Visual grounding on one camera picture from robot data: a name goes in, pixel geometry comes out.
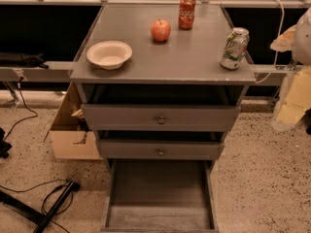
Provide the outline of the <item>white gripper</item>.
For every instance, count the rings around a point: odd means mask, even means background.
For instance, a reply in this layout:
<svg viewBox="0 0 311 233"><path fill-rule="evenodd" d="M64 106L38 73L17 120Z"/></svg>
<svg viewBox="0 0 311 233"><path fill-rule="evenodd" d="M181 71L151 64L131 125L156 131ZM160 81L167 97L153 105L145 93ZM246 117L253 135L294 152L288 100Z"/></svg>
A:
<svg viewBox="0 0 311 233"><path fill-rule="evenodd" d="M278 131L294 128L311 109L311 67L289 72L284 78L271 125Z"/></svg>

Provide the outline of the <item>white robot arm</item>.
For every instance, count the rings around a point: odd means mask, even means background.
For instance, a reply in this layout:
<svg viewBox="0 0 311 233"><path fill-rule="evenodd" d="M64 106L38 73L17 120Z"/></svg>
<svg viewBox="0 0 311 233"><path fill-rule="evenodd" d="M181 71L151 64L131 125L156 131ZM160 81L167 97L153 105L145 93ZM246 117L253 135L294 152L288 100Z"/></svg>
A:
<svg viewBox="0 0 311 233"><path fill-rule="evenodd" d="M294 61L303 65L301 71L289 74L281 85L272 127L285 131L294 127L311 109L311 8L270 45L272 50L290 50Z"/></svg>

